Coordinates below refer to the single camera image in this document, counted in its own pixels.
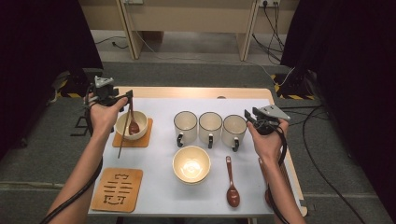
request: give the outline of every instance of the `hand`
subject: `hand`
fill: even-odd
[[[280,119],[279,122],[279,127],[283,130],[286,137],[289,124],[283,119]],[[277,163],[280,148],[282,147],[282,141],[279,135],[276,132],[272,132],[268,135],[261,135],[253,127],[251,122],[247,122],[247,127],[253,138],[256,153],[262,159],[264,164]]]
[[[127,97],[119,99],[113,106],[95,104],[91,107],[93,133],[110,133],[118,114],[128,102]]]

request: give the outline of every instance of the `gray carpet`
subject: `gray carpet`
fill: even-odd
[[[291,116],[288,134],[290,154],[308,206],[308,223],[360,223],[351,209],[323,180],[304,147],[303,124],[320,100],[284,100],[275,95],[271,78],[259,66],[104,63],[105,77],[114,77],[120,86],[187,86],[267,88],[279,107]],[[268,67],[270,73],[284,72]],[[82,115],[82,100],[59,98],[48,106],[28,136],[26,148],[12,149],[0,161],[0,223],[37,223],[47,212],[58,189],[5,182],[62,184],[74,167],[89,136],[75,129]],[[325,108],[306,123],[305,139],[320,171],[346,197],[366,223],[392,223],[361,168],[350,159]],[[114,217],[90,217],[88,223],[115,223]],[[273,223],[260,218],[259,223]]]

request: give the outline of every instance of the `black curtain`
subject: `black curtain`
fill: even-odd
[[[1,151],[28,132],[62,72],[103,68],[78,0],[1,1]]]
[[[395,8],[392,0],[300,0],[282,64],[317,73],[347,150],[396,222]]]

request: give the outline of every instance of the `forearm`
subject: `forearm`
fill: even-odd
[[[266,163],[266,180],[269,183],[277,209],[289,223],[305,223],[277,163]],[[276,223],[282,223],[276,217]]]
[[[64,187],[50,207],[49,212],[75,195],[92,178],[102,159],[107,138],[108,133],[93,134],[72,174],[68,177]],[[51,223],[84,223],[90,207],[92,193],[93,186],[67,206]]]

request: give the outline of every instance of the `bowl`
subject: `bowl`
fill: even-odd
[[[137,110],[134,111],[134,120],[136,121],[137,125],[139,125],[140,132],[129,134],[128,128],[129,128],[129,123],[131,122],[131,113],[130,112],[124,113],[117,119],[116,132],[119,133],[120,135],[123,134],[124,127],[125,127],[125,120],[127,118],[126,116],[128,116],[128,123],[126,126],[124,138],[127,140],[137,140],[137,139],[143,137],[143,135],[145,135],[145,133],[148,130],[149,121],[148,121],[148,117],[143,112],[137,111]]]
[[[183,147],[173,159],[173,169],[183,183],[198,184],[209,173],[209,155],[200,147]]]

